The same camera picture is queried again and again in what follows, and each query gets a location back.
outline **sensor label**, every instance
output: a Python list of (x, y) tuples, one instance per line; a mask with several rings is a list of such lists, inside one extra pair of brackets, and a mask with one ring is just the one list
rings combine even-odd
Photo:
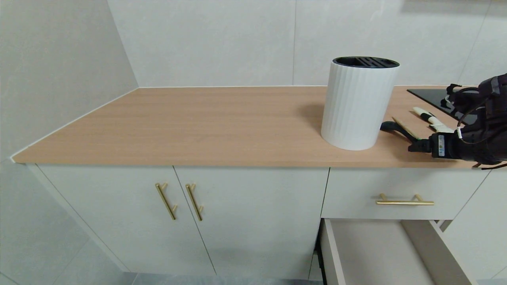
[(439, 156), (445, 156), (445, 139), (443, 135), (439, 135)]

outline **knife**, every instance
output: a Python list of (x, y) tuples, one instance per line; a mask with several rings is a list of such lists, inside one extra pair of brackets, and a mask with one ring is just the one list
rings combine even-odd
[(429, 123), (429, 126), (435, 130), (435, 132), (450, 132), (453, 133), (454, 130), (446, 126), (444, 123), (442, 123), (439, 119), (435, 117), (432, 113), (419, 108), (419, 107), (413, 107), (412, 108), (414, 112), (421, 117), (424, 121)]

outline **gold handle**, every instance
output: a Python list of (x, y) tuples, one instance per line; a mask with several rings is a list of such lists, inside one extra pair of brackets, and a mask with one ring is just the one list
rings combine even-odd
[(382, 200), (375, 201), (377, 205), (413, 205), (413, 206), (433, 206), (435, 202), (433, 201), (424, 201), (419, 194), (415, 194), (415, 198), (417, 201), (396, 201), (396, 200), (387, 200), (384, 193), (380, 194), (380, 198)]
[(193, 191), (195, 189), (195, 183), (193, 183), (192, 185), (187, 184), (187, 185), (185, 185), (185, 187), (187, 188), (187, 192), (189, 193), (190, 200), (192, 201), (192, 205), (194, 206), (195, 213), (197, 214), (197, 219), (199, 221), (202, 221), (201, 212), (202, 212), (203, 206), (197, 207), (197, 203), (195, 202), (194, 193), (193, 193)]
[(176, 211), (176, 208), (178, 208), (178, 205), (174, 205), (174, 207), (171, 209), (171, 207), (169, 206), (169, 202), (167, 202), (167, 200), (165, 199), (164, 193), (162, 193), (162, 191), (164, 191), (166, 187), (167, 187), (167, 183), (164, 183), (162, 185), (160, 185), (158, 183), (155, 184), (155, 188), (157, 188), (157, 190), (160, 194), (160, 198), (162, 198), (162, 201), (164, 201), (164, 205), (167, 208), (169, 215), (171, 215), (171, 218), (174, 221), (174, 220), (176, 220), (176, 217), (174, 216), (174, 212)]

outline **ribbed white cylinder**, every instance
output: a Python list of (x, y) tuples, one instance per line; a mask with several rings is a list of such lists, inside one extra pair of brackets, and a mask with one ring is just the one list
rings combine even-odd
[(399, 64), (390, 68), (365, 68), (332, 61), (322, 137), (341, 149), (371, 148), (377, 141), (398, 70)]

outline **open drawer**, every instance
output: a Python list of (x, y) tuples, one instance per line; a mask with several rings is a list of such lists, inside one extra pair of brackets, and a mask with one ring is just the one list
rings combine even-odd
[(324, 219), (328, 285), (477, 285), (433, 221)]

